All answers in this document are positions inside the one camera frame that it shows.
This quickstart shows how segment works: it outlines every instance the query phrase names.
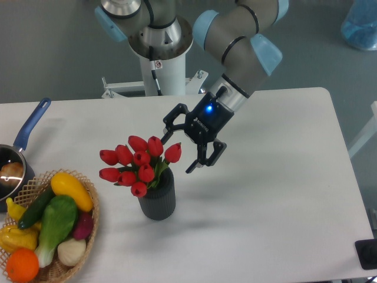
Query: green cucumber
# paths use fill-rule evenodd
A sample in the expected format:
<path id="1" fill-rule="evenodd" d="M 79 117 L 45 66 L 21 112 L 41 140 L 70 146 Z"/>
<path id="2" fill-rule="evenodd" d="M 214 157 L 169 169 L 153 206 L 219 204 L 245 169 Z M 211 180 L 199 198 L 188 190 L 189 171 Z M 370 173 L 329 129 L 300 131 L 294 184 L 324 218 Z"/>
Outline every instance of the green cucumber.
<path id="1" fill-rule="evenodd" d="M 41 193 L 37 198 L 29 205 L 24 214 L 18 221 L 18 229 L 27 229 L 41 220 L 43 211 L 49 204 L 50 200 L 56 195 L 49 186 L 43 193 Z"/>

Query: gripper logo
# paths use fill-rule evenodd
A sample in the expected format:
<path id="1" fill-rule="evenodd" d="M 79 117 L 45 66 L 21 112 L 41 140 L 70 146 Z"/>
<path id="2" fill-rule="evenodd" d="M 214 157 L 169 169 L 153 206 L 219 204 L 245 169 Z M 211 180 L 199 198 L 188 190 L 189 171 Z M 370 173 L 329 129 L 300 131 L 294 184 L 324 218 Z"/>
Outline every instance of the gripper logo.
<path id="1" fill-rule="evenodd" d="M 209 131 L 209 129 L 198 119 L 198 117 L 195 117 L 194 122 L 198 123 L 205 131 Z"/>

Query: dark gray vase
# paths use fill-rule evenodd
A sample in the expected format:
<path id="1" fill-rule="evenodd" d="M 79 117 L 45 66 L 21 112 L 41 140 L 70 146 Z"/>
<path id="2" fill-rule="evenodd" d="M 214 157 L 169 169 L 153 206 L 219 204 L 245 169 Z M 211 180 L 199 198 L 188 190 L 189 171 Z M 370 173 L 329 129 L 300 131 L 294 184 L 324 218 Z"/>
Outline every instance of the dark gray vase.
<path id="1" fill-rule="evenodd" d="M 171 169 L 167 168 L 162 172 L 156 190 L 149 189 L 147 194 L 138 200 L 146 217 L 153 220 L 168 218 L 176 208 L 174 176 Z"/>

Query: saucepan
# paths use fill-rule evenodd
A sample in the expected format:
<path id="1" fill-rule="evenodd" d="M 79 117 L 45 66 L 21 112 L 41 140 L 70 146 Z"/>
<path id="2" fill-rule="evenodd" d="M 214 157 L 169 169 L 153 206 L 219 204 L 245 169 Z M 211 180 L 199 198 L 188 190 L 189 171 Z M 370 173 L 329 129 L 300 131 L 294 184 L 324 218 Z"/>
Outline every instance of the saucepan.
<path id="1" fill-rule="evenodd" d="M 14 198 L 23 185 L 33 179 L 35 173 L 27 163 L 22 151 L 26 149 L 29 135 L 51 104 L 43 98 L 25 124 L 21 127 L 13 146 L 0 144 L 0 212 L 6 212 L 6 199 Z"/>

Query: blue container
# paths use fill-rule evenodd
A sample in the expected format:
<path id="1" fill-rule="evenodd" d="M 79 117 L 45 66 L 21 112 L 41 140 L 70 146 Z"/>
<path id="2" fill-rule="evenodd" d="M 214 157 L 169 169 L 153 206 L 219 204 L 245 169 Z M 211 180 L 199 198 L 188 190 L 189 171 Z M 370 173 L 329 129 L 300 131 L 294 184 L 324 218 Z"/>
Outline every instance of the blue container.
<path id="1" fill-rule="evenodd" d="M 341 31 L 349 45 L 377 50 L 377 0 L 355 0 Z"/>

